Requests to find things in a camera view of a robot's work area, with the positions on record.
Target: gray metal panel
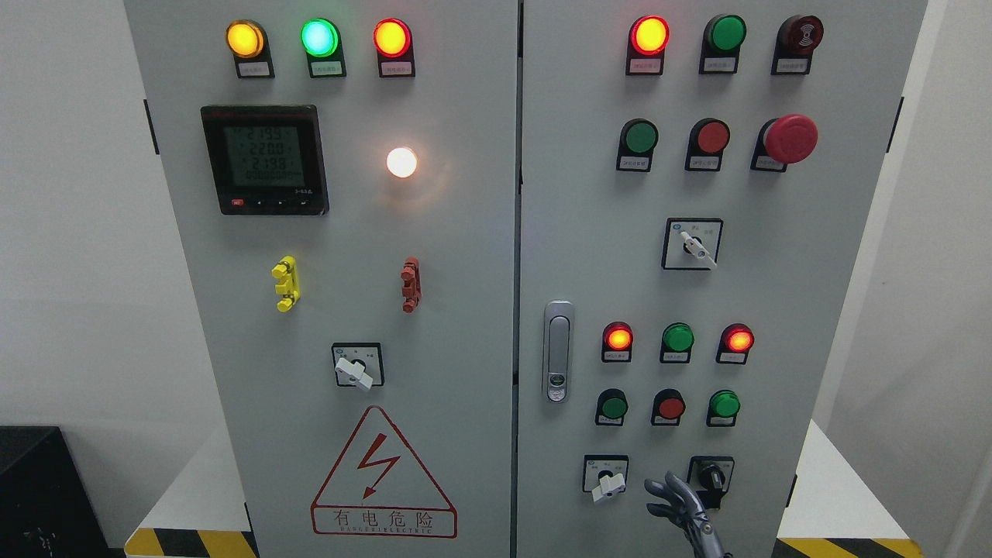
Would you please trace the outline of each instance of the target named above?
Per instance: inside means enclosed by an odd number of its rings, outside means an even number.
[[[506,556],[517,3],[126,6],[262,555]],[[299,32],[311,17],[340,29],[347,77],[308,77]],[[372,29],[385,17],[413,31],[413,79],[376,72]],[[224,30],[240,18],[266,29],[275,79],[235,77]],[[212,103],[315,104],[329,214],[221,215],[199,119]],[[406,181],[385,168],[400,145],[420,157]],[[281,315],[269,270],[285,254],[299,261],[303,296]],[[411,255],[424,299],[406,315],[399,273]],[[334,342],[381,342],[386,385],[337,387]],[[314,534],[310,503],[371,404],[453,502],[457,538]],[[404,482],[420,478],[401,466],[377,496],[402,499]]]
[[[529,0],[524,11],[518,551],[539,556],[691,556],[682,534],[651,517],[640,487],[693,455],[736,460],[713,513],[727,550],[771,553],[848,277],[899,103],[925,0],[730,0],[606,3]],[[667,18],[661,77],[624,75],[626,37],[640,16]],[[748,25],[737,75],[698,75],[701,34],[720,13]],[[825,25],[808,76],[771,76],[788,17]],[[811,116],[820,142],[784,175],[749,171],[769,119]],[[649,174],[614,170],[623,124],[643,117],[661,140]],[[725,120],[720,173],[687,173],[687,137],[703,117]],[[724,219],[719,268],[661,268],[668,217]],[[542,315],[575,305],[568,399],[541,385]],[[633,361],[600,362],[613,321],[634,330]],[[695,331],[690,364],[659,364],[673,322]],[[716,364],[723,328],[743,322],[757,342],[743,366]],[[623,427],[596,427],[603,389],[625,390]],[[655,394],[682,392],[676,428],[649,426]],[[706,428],[710,394],[734,389],[734,428]],[[581,491],[584,454],[627,454],[626,493],[593,507]]]

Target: red push button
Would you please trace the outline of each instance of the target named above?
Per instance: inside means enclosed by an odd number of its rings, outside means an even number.
[[[658,414],[667,420],[675,420],[685,413],[685,403],[681,399],[670,398],[658,406]]]
[[[779,43],[791,55],[807,57],[823,40],[823,22],[816,16],[793,16],[779,28]]]
[[[765,131],[765,150],[780,163],[791,165],[805,159],[816,147],[816,123],[802,114],[787,114]]]
[[[703,153],[719,153],[730,143],[730,128],[720,121],[710,122],[699,130],[695,143]]]

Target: warning triangle sign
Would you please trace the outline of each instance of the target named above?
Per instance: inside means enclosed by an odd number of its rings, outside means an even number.
[[[365,409],[310,506],[313,532],[454,538],[458,513],[400,429]]]

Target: robotic hand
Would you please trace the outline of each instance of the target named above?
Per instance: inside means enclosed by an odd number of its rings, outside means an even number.
[[[733,558],[732,554],[723,551],[716,528],[706,515],[706,508],[685,481],[669,471],[665,473],[663,484],[645,479],[644,489],[668,502],[649,503],[648,513],[664,517],[684,531],[695,558]]]

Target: yellow indicator light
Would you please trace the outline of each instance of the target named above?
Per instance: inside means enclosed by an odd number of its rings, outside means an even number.
[[[386,168],[393,176],[405,179],[417,170],[417,155],[409,147],[397,147],[386,156]]]
[[[410,28],[396,18],[379,22],[372,34],[375,48],[389,58],[397,58],[410,49]]]
[[[265,34],[251,20],[232,21],[227,26],[227,47],[238,58],[253,59],[265,49]]]
[[[634,50],[646,57],[665,49],[669,42],[669,24],[658,16],[645,16],[634,24],[631,43]]]

